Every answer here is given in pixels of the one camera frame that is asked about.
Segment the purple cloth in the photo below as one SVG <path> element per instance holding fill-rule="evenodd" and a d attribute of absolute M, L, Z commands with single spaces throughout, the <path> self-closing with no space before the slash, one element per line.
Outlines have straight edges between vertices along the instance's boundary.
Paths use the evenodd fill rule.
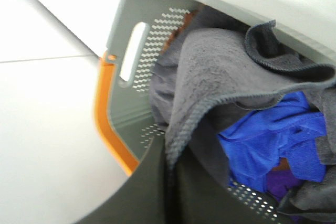
<path fill-rule="evenodd" d="M 271 170 L 266 175 L 267 193 L 280 202 L 290 189 L 300 187 L 305 181 L 294 177 L 291 170 Z"/>

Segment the dark grey towel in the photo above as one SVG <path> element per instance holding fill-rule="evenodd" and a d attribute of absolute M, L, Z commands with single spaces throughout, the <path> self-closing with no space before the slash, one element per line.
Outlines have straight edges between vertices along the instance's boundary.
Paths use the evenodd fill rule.
<path fill-rule="evenodd" d="M 205 6 L 188 14 L 151 78 L 150 104 L 165 132 L 167 209 L 174 223 L 334 223 L 335 65 L 283 45 L 274 21 L 247 26 Z M 278 202 L 233 180 L 218 134 L 251 111 L 301 91 L 323 113 L 316 138 L 326 166 Z"/>

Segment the blue cloth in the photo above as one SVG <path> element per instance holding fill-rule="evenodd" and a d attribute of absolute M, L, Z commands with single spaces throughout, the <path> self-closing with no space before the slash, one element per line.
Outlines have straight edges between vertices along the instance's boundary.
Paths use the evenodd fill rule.
<path fill-rule="evenodd" d="M 312 111 L 303 92 L 287 94 L 265 110 L 247 113 L 218 134 L 233 180 L 266 192 L 267 174 L 285 158 L 294 177 L 321 182 L 326 166 L 316 138 L 326 136 L 324 115 Z"/>

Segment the grey perforated plastic basket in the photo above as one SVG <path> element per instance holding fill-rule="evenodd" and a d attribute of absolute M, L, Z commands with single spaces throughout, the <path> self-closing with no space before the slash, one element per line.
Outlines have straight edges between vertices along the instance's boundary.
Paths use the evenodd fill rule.
<path fill-rule="evenodd" d="M 150 104 L 153 68 L 188 14 L 211 7 L 247 26 L 274 21 L 283 45 L 317 63 L 335 65 L 335 52 L 265 11 L 232 0 L 120 0 L 101 65 L 97 126 L 131 175 L 82 223 L 174 223 L 167 209 L 165 132 Z"/>

